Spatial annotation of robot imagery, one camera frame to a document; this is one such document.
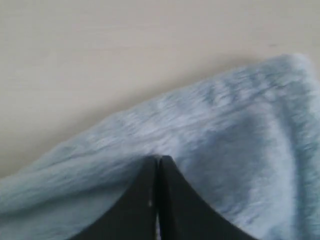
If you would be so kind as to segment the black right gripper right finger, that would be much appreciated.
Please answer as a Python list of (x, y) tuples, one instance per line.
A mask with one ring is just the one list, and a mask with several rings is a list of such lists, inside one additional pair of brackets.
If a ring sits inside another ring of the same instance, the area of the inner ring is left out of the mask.
[(158, 217), (162, 240), (253, 240), (213, 210), (170, 156), (158, 165)]

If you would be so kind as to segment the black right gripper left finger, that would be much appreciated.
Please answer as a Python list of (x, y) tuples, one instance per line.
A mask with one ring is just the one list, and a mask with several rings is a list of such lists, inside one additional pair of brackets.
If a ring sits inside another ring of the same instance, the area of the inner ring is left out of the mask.
[(119, 200), (73, 240), (155, 240), (158, 160), (147, 157)]

